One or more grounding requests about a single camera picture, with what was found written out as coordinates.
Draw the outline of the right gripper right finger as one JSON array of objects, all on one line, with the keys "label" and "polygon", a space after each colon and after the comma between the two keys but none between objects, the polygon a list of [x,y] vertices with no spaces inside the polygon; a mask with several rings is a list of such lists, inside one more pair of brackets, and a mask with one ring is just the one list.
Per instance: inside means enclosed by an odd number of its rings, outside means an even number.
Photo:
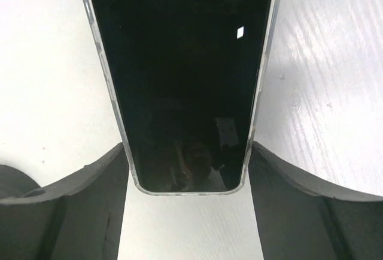
[{"label": "right gripper right finger", "polygon": [[264,259],[382,259],[382,197],[325,181],[254,142],[248,166]]}]

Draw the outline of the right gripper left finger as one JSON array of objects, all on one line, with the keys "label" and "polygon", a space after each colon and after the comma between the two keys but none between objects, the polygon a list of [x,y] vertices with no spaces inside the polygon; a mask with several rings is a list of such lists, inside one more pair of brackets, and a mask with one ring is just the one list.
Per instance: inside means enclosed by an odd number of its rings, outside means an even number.
[{"label": "right gripper left finger", "polygon": [[44,187],[1,166],[1,258],[117,259],[128,175],[122,144]]}]

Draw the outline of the black smartphone clear case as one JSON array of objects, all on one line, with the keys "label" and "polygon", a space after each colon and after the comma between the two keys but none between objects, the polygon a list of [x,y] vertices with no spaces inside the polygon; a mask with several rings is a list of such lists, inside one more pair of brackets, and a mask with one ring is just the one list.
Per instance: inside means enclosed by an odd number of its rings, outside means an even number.
[{"label": "black smartphone clear case", "polygon": [[276,0],[83,2],[135,185],[238,189]]}]

